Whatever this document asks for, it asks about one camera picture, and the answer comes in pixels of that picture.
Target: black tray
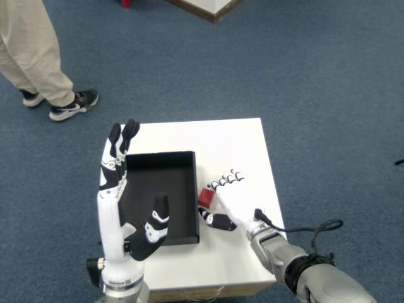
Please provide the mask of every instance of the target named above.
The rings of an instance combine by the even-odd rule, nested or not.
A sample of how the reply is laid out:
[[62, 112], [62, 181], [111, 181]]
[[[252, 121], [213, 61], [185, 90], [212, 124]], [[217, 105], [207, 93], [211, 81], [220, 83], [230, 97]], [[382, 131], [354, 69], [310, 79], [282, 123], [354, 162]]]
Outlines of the black tray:
[[163, 245], [199, 243], [195, 152], [128, 155], [128, 184], [119, 202], [121, 224], [144, 223], [156, 193], [169, 198], [170, 221]]

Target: sneaker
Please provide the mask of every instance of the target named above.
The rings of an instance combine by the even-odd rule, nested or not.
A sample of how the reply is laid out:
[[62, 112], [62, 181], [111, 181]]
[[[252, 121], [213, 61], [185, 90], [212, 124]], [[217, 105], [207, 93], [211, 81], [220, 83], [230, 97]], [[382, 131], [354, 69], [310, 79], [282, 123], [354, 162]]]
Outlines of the sneaker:
[[37, 107], [42, 101], [45, 100], [45, 98], [39, 93], [30, 93], [26, 90], [20, 90], [20, 92], [23, 94], [23, 104], [26, 107]]
[[92, 109], [98, 101], [98, 93], [95, 90], [85, 90], [75, 93], [73, 102], [64, 107], [50, 107], [49, 117], [53, 121], [63, 121], [80, 112]]

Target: beige pants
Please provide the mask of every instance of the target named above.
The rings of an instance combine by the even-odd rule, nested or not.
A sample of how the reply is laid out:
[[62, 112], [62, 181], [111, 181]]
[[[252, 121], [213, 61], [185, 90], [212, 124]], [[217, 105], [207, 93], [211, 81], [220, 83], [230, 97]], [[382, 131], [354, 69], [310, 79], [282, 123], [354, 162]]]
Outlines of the beige pants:
[[40, 93], [52, 105], [74, 100], [42, 0], [0, 0], [0, 71], [15, 87]]

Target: black fingertip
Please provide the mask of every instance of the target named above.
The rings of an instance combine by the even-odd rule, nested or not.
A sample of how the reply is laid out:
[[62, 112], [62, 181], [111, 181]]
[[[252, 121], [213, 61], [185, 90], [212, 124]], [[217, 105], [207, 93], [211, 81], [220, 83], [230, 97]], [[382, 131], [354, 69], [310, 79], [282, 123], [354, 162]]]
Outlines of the black fingertip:
[[164, 219], [169, 216], [169, 197], [166, 194], [157, 194], [154, 202], [154, 210], [159, 217]]
[[121, 133], [121, 125], [119, 123], [115, 123], [108, 137], [112, 145], [114, 145], [118, 141], [120, 133]]
[[198, 207], [198, 211], [199, 211], [199, 213], [202, 215], [202, 213], [204, 212], [204, 211], [206, 211], [204, 208], [202, 208], [202, 207]]
[[140, 123], [139, 122], [134, 122], [134, 128], [133, 128], [133, 131], [131, 133], [131, 138], [135, 137], [138, 134], [139, 130], [140, 130]]
[[122, 131], [122, 137], [124, 139], [129, 138], [131, 133], [133, 132], [134, 129], [134, 121], [130, 119], [128, 123], [125, 124], [124, 130]]

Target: black cable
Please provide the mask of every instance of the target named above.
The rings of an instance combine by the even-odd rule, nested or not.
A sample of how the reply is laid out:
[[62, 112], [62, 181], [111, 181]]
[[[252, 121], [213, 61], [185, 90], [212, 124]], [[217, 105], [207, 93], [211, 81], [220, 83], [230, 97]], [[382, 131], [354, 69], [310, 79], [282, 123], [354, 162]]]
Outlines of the black cable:
[[[333, 220], [324, 222], [323, 224], [321, 224], [319, 227], [316, 227], [316, 228], [297, 227], [294, 229], [281, 229], [280, 227], [273, 225], [272, 221], [270, 219], [268, 219], [268, 217], [259, 208], [255, 209], [254, 217], [256, 219], [260, 219], [260, 220], [264, 221], [264, 223], [268, 224], [273, 229], [279, 230], [280, 232], [313, 232], [313, 237], [311, 239], [311, 247], [313, 249], [313, 253], [314, 253], [313, 255], [315, 257], [319, 256], [319, 254], [317, 253], [317, 245], [316, 245], [316, 239], [317, 239], [318, 234], [320, 232], [327, 232], [329, 230], [339, 229], [343, 225], [343, 220], [333, 219]], [[334, 255], [333, 255], [333, 253], [331, 253], [330, 257], [328, 259], [330, 261], [332, 261], [333, 258], [334, 258]]]
[[403, 159], [403, 160], [400, 160], [400, 161], [394, 162], [395, 165], [400, 165], [400, 164], [403, 164], [403, 163], [404, 163], [404, 159]]

